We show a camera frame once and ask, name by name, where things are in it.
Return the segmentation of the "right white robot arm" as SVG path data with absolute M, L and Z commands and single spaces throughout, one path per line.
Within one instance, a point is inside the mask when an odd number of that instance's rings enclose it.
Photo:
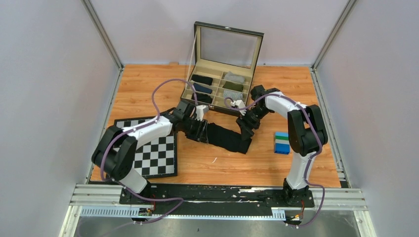
M 281 201 L 290 207 L 313 207 L 314 201 L 308 181 L 312 163 L 328 142 L 328 135 L 319 106 L 307 106 L 287 97 L 279 89 L 265 89 L 257 85 L 251 90 L 253 102 L 246 106 L 242 100 L 225 101 L 238 111 L 237 118 L 242 139 L 251 138 L 260 121 L 268 113 L 286 118 L 288 138 L 293 153 L 291 169 L 284 179 Z

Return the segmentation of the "black underwear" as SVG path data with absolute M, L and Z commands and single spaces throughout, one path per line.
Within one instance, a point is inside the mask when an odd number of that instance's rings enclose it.
M 207 125 L 208 143 L 230 152 L 246 154 L 252 139 L 242 140 L 241 134 L 215 123 Z

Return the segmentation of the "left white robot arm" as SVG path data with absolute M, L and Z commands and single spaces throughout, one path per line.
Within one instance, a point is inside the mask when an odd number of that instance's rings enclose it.
M 123 185 L 139 204 L 153 202 L 150 182 L 133 168 L 136 150 L 157 138 L 179 131 L 194 141 L 206 142 L 204 130 L 208 122 L 204 115 L 208 111 L 207 105 L 181 100 L 177 107 L 159 113 L 152 120 L 123 128 L 110 126 L 96 146 L 91 161 Z

